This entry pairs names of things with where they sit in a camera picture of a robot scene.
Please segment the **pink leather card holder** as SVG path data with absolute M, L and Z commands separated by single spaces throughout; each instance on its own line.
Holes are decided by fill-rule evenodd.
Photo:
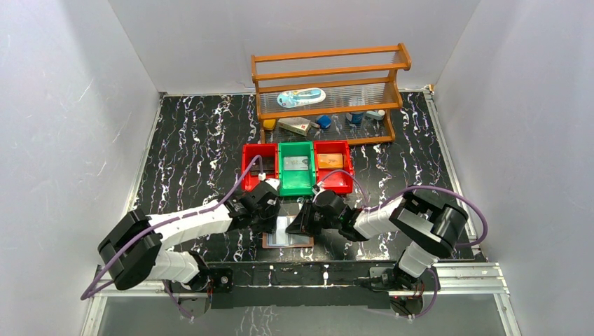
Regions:
M 286 231 L 294 218 L 294 216 L 278 216 L 275 231 L 272 234 L 263 233 L 262 247 L 264 249 L 313 247 L 314 239 L 312 237 L 289 234 Z

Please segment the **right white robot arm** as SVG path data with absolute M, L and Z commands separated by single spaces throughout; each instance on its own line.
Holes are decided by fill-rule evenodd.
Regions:
M 411 240 L 394 267 L 396 284 L 414 289 L 437 260 L 450 257 L 469 219 L 456 202 L 439 199 L 436 189 L 419 185 L 371 208 L 356 208 L 332 190 L 318 192 L 301 207 L 286 233 L 314 237 L 336 229 L 352 242 L 386 232 L 401 232 Z

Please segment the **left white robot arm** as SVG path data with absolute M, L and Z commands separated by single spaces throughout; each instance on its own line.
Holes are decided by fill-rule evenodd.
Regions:
M 280 180 L 267 178 L 250 191 L 234 192 L 185 211 L 154 216 L 140 209 L 130 211 L 99 244 L 99 255 L 120 291 L 147 280 L 175 281 L 202 291 L 220 276 L 198 253 L 173 248 L 199 237 L 245 228 L 273 232 L 280 186 Z

